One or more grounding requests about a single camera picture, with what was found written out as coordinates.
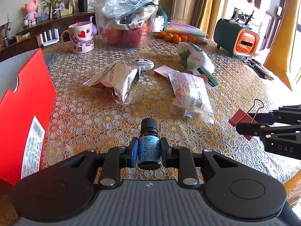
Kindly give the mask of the red binder clip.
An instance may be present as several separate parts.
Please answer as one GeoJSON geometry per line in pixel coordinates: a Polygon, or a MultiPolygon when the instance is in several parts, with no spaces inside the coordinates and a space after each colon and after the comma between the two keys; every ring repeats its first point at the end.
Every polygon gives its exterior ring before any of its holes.
{"type": "Polygon", "coordinates": [[[264,108],[263,101],[261,101],[260,99],[254,99],[253,105],[249,108],[249,110],[245,112],[243,109],[239,108],[229,119],[229,124],[233,127],[236,127],[240,123],[252,124],[255,121],[255,117],[257,116],[258,111],[262,108],[264,108]],[[255,113],[251,113],[251,110],[255,107],[256,102],[260,103],[259,108],[256,110],[255,113]]]}

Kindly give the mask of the small dark glass bottle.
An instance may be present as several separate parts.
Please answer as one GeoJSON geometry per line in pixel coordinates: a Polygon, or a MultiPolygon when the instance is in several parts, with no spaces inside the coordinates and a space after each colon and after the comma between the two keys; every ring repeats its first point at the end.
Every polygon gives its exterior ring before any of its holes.
{"type": "Polygon", "coordinates": [[[143,170],[160,168],[161,148],[157,122],[153,118],[145,118],[141,122],[138,139],[138,167],[143,170]]]}

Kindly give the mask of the clear plastic food packet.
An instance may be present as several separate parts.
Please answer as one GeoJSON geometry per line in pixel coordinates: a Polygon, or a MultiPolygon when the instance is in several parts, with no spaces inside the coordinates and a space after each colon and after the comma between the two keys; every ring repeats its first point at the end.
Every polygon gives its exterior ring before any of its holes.
{"type": "Polygon", "coordinates": [[[177,70],[170,70],[167,74],[175,95],[170,111],[177,116],[213,123],[215,118],[204,80],[177,70]]]}

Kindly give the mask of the silver foil snack packet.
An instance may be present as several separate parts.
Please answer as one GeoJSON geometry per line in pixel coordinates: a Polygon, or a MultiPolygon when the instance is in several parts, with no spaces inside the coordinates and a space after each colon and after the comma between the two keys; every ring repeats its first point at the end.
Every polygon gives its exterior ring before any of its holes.
{"type": "Polygon", "coordinates": [[[138,87],[140,73],[140,66],[115,61],[83,85],[111,91],[116,103],[127,105],[138,87]]]}

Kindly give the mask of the white rabbit plush toy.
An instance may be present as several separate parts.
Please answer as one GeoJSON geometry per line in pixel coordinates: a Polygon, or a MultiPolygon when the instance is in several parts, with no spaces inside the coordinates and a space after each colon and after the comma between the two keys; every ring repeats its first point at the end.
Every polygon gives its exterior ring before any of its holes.
{"type": "Polygon", "coordinates": [[[148,59],[135,59],[134,65],[139,66],[141,71],[151,70],[155,66],[154,62],[148,59]]]}

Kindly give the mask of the chicken sausage pouch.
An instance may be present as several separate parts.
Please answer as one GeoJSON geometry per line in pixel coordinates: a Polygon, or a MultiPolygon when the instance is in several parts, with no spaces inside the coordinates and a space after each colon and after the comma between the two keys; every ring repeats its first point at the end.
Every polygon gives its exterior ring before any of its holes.
{"type": "Polygon", "coordinates": [[[208,72],[203,66],[196,69],[197,76],[203,78],[204,83],[207,87],[218,87],[219,83],[217,80],[208,72]]]}

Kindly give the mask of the pens on table edge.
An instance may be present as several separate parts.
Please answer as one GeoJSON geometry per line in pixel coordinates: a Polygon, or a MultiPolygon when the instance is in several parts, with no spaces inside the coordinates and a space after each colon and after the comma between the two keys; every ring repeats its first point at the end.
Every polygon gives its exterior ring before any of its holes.
{"type": "Polygon", "coordinates": [[[257,60],[250,57],[244,57],[242,62],[247,64],[250,68],[252,68],[260,78],[270,81],[274,80],[274,77],[257,60]]]}

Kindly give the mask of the lace patterned tablecloth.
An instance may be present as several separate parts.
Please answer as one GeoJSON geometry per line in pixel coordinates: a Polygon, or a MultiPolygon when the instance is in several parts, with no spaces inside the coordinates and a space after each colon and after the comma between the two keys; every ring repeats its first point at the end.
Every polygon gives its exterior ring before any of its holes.
{"type": "Polygon", "coordinates": [[[190,119],[170,111],[174,92],[168,79],[153,71],[139,76],[138,88],[127,105],[116,103],[109,92],[83,83],[112,62],[142,57],[156,66],[183,71],[176,45],[159,38],[148,47],[109,49],[96,44],[87,54],[75,55],[61,45],[45,48],[44,55],[59,54],[49,72],[57,97],[48,123],[42,170],[22,179],[13,190],[16,225],[284,225],[280,218],[286,201],[283,183],[299,169],[300,162],[265,152],[254,137],[247,141],[229,124],[239,109],[254,99],[264,111],[294,104],[293,95],[278,80],[263,80],[238,59],[204,47],[215,64],[219,86],[207,89],[214,122],[190,119]],[[178,185],[178,170],[138,167],[120,170],[120,185],[98,186],[66,166],[86,150],[106,153],[139,139],[141,122],[153,118],[159,137],[168,144],[201,153],[210,149],[235,161],[234,168],[219,170],[205,182],[197,168],[200,186],[178,185]]]}

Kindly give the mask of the grey folded cloth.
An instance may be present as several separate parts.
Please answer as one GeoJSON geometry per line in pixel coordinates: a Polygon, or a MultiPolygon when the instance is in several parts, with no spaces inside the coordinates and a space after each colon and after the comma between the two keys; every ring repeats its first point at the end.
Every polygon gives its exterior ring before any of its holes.
{"type": "Polygon", "coordinates": [[[55,62],[55,60],[58,58],[59,54],[53,53],[44,55],[45,63],[47,68],[50,68],[50,66],[55,62]]]}

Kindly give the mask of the pile of small oranges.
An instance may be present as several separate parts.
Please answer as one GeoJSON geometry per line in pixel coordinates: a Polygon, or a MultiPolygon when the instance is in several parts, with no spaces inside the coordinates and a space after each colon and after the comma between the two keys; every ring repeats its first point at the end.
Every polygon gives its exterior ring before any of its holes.
{"type": "Polygon", "coordinates": [[[180,42],[192,42],[196,43],[196,38],[194,36],[187,36],[187,35],[178,35],[176,33],[165,33],[159,32],[158,36],[163,38],[166,42],[173,42],[175,44],[179,44],[180,42]]]}

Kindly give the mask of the stack of colourful folders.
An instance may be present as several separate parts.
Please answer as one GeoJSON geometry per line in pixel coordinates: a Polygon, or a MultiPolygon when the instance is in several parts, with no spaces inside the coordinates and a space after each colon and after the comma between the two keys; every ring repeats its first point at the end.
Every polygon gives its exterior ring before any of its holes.
{"type": "Polygon", "coordinates": [[[196,38],[197,43],[205,41],[208,35],[197,27],[174,21],[169,21],[167,23],[167,31],[172,34],[175,33],[178,35],[193,36],[196,38]]]}

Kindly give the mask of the pink strawberry mug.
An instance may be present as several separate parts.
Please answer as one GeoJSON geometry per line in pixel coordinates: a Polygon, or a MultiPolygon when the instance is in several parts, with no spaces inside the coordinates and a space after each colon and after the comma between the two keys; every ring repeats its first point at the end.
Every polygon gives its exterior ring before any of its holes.
{"type": "Polygon", "coordinates": [[[72,24],[67,30],[63,31],[60,37],[61,44],[71,49],[74,54],[84,54],[94,49],[94,34],[91,21],[72,24]],[[70,38],[70,46],[63,39],[64,34],[70,38]]]}

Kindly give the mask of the pink toy backpack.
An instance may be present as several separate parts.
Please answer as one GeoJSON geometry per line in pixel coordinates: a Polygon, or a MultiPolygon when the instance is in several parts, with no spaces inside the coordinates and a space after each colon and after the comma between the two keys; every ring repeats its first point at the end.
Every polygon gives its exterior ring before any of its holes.
{"type": "Polygon", "coordinates": [[[95,20],[95,16],[94,15],[90,16],[89,21],[92,22],[93,34],[97,35],[98,30],[97,30],[97,23],[96,23],[96,20],[95,20]]]}

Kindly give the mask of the wooden tv cabinet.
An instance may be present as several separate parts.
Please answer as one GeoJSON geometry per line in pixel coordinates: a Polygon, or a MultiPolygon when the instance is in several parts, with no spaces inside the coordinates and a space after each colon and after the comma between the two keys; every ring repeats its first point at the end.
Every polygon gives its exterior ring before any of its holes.
{"type": "Polygon", "coordinates": [[[69,25],[74,24],[76,21],[88,21],[93,14],[93,11],[77,12],[62,16],[59,19],[49,19],[22,30],[16,34],[16,40],[11,45],[1,49],[1,61],[23,52],[43,47],[39,35],[44,31],[57,28],[60,36],[62,31],[66,30],[69,25]]]}

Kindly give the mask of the pink plush doll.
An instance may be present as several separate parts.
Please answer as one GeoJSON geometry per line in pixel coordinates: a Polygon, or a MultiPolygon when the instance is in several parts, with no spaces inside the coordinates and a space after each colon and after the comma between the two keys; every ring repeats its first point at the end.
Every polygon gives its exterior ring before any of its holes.
{"type": "Polygon", "coordinates": [[[32,0],[31,2],[23,5],[23,9],[26,11],[24,20],[27,21],[28,26],[33,26],[36,24],[36,18],[38,17],[37,8],[37,0],[32,0]]]}

